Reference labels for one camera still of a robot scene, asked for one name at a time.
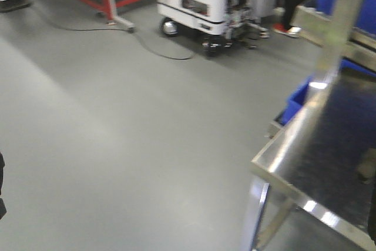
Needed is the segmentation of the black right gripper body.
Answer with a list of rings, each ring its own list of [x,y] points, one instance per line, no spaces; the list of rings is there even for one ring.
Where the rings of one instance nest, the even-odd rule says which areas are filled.
[[[370,212],[368,215],[368,226],[367,226],[367,231],[368,235],[372,239],[373,242],[375,242],[375,221],[376,221],[376,188],[374,187],[372,190],[372,196],[371,196],[371,201],[370,201]]]

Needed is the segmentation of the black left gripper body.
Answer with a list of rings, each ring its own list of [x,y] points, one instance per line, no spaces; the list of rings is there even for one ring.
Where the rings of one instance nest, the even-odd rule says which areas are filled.
[[[0,160],[1,160],[1,164],[0,164],[0,195],[2,196],[2,187],[3,187],[3,184],[4,184],[4,167],[5,167],[5,161],[4,161],[4,157],[2,154],[0,154]],[[4,217],[4,215],[6,214],[6,207],[5,207],[5,204],[4,204],[4,200],[3,198],[0,198],[0,219],[2,219]]]

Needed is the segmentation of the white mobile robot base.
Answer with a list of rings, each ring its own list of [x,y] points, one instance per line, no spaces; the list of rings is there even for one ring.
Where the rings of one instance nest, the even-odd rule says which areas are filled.
[[[235,43],[254,49],[255,39],[270,36],[261,25],[257,1],[157,0],[157,11],[163,17],[160,31],[167,37],[177,36],[181,26],[200,32],[203,53],[209,58]]]

